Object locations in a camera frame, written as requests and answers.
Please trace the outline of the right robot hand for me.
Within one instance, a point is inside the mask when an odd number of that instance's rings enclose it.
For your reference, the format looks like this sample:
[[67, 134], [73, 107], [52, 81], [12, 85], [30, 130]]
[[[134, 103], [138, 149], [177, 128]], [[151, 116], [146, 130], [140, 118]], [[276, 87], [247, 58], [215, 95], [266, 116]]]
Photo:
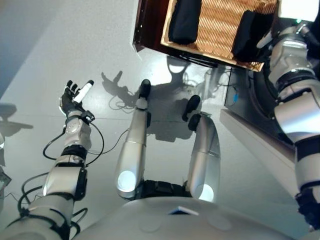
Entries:
[[318, 0], [278, 0], [270, 30], [257, 43], [261, 49], [283, 34], [290, 34], [299, 25], [313, 23], [319, 13]]

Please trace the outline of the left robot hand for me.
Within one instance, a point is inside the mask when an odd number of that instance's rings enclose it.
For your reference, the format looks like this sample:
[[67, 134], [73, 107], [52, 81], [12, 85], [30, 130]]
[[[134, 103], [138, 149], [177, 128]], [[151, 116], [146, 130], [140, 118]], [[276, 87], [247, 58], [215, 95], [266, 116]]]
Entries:
[[85, 112], [83, 109], [83, 99], [94, 85], [93, 80], [89, 80], [83, 87], [69, 80], [65, 87], [62, 96], [59, 98], [59, 109], [68, 117], [72, 112]]

